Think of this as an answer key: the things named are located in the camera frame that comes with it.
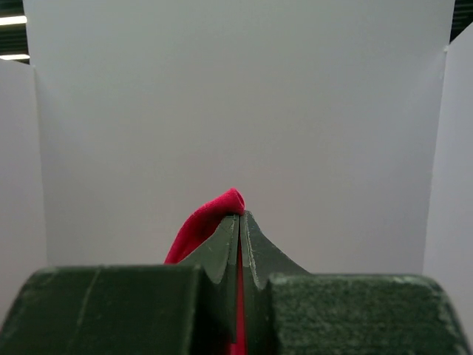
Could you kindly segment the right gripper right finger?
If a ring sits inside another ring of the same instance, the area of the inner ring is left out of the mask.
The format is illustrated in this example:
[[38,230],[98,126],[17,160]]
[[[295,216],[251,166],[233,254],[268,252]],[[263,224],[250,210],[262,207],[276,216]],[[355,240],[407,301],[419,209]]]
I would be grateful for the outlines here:
[[442,287],[419,274],[312,274],[250,212],[239,222],[250,354],[470,354]]

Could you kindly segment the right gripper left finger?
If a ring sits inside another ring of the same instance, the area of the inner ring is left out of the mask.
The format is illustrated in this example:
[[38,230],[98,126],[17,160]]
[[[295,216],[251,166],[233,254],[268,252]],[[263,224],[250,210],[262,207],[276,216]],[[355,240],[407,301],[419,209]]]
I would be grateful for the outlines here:
[[227,354],[237,337],[239,217],[184,260],[43,268],[1,326],[3,354]]

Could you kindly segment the bright red t shirt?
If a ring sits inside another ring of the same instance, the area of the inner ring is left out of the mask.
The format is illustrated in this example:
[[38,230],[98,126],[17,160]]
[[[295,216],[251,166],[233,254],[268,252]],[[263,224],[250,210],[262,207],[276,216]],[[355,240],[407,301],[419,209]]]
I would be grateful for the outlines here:
[[[194,211],[181,226],[164,260],[165,264],[176,264],[187,257],[216,230],[221,220],[229,214],[243,214],[245,201],[236,188],[231,188],[219,197],[203,204]],[[238,283],[236,302],[236,339],[228,346],[229,354],[246,354],[245,310],[243,300],[242,257],[238,256]]]

